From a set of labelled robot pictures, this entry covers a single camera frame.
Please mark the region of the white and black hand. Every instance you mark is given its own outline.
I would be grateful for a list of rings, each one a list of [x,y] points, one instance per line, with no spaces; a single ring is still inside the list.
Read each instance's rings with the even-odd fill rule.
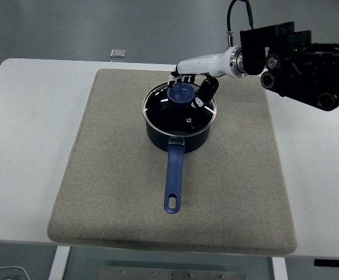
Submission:
[[[179,62],[167,82],[168,99],[178,106],[204,107],[218,90],[219,77],[244,77],[244,69],[238,66],[240,54],[240,47],[234,46],[224,53]]]

